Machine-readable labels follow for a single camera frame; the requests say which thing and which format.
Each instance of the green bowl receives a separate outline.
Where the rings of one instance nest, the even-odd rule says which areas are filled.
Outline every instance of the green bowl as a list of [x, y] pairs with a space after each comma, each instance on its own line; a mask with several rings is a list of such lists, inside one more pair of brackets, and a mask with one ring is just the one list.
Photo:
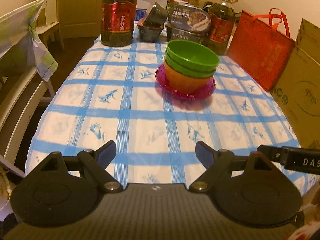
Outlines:
[[169, 41], [166, 52], [179, 65], [197, 72], [215, 71], [219, 64], [217, 54], [193, 41]]
[[193, 78], [207, 78], [210, 77], [214, 74], [215, 70], [213, 72], [196, 72], [187, 68], [184, 68], [182, 66], [180, 66], [178, 63], [176, 63], [175, 61], [172, 60], [172, 58], [167, 54], [167, 52], [165, 53], [164, 56], [166, 62], [168, 63], [168, 65], [175, 70], [176, 72], [187, 76], [187, 77], [193, 77]]

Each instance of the oil bottle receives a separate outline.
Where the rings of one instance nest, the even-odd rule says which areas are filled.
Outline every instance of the oil bottle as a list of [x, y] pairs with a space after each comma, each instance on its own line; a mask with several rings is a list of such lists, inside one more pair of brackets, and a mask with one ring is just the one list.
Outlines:
[[226, 52], [236, 20], [236, 14], [231, 5], [237, 1], [220, 0], [219, 3], [214, 3], [209, 7], [208, 14], [211, 19], [211, 27], [202, 44], [217, 55], [223, 55]]
[[102, 0], [101, 43], [121, 47], [132, 43], [137, 0]]

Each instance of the triangular hole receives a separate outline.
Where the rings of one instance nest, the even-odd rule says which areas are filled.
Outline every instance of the triangular hole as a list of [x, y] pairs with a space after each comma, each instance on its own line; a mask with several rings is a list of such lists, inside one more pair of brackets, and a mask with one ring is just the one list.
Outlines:
[[262, 160], [260, 157], [255, 157], [254, 169], [255, 170], [262, 170], [262, 171], [271, 171], [272, 170], [269, 167], [269, 165], [267, 163], [265, 163], [265, 161]]
[[42, 167], [41, 171], [57, 171], [59, 169], [57, 159], [51, 158], [44, 167]]

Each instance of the wooden door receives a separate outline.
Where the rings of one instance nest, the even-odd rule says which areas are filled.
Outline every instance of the wooden door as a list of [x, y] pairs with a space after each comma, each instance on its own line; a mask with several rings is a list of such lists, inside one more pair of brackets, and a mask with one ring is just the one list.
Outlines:
[[100, 35], [102, 0], [57, 0], [61, 34], [66, 38]]

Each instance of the ribbed gray surface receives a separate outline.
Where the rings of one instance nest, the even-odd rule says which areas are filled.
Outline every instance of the ribbed gray surface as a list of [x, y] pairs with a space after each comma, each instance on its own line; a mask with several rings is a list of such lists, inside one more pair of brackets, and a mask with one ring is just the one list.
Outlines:
[[221, 215], [209, 197], [188, 192], [183, 184], [129, 184], [119, 194], [105, 195], [85, 219], [59, 228], [21, 223], [5, 240], [218, 239], [283, 240], [296, 228], [241, 226]]

